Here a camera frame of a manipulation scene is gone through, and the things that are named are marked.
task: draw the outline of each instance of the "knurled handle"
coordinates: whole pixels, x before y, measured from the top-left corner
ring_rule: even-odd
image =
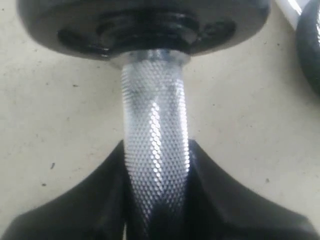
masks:
[[[122,69],[133,203],[127,227],[135,239],[177,237],[183,227],[190,158],[182,67],[188,60],[172,50],[133,51]]]

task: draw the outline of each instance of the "dumbbell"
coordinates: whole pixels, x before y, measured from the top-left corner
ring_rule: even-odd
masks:
[[[190,56],[259,31],[269,0],[20,0],[63,54],[122,66],[124,141],[86,180],[18,217],[3,240],[318,240],[309,221],[242,186],[188,139]]]
[[[277,3],[296,30],[296,50],[304,76],[320,96],[320,1],[277,0]]]

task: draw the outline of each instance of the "concrete floor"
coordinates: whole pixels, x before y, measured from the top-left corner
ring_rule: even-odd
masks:
[[[34,43],[13,0],[0,0],[0,35],[1,235],[15,216],[91,173],[123,138],[123,113],[119,71]],[[320,231],[320,100],[276,5],[258,35],[195,57],[184,74],[190,137]]]

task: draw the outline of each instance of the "black object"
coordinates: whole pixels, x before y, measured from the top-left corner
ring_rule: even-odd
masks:
[[[30,35],[73,56],[172,49],[203,54],[234,46],[264,25],[270,0],[19,0]]]
[[[242,186],[195,141],[189,141],[189,146],[191,167],[184,239],[320,239],[305,217]],[[121,142],[106,161],[74,189],[18,217],[2,240],[121,240],[124,222],[130,220],[132,210],[130,192],[125,187],[127,180]],[[158,225],[151,231],[153,239],[170,235],[167,231],[168,228]],[[128,239],[139,240],[130,235]]]
[[[296,29],[296,48],[302,71],[320,95],[320,1],[304,7]]]

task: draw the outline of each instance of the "weight plate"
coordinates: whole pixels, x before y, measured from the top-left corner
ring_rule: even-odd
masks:
[[[90,59],[146,48],[225,49],[259,31],[269,9],[270,0],[18,0],[37,42]]]

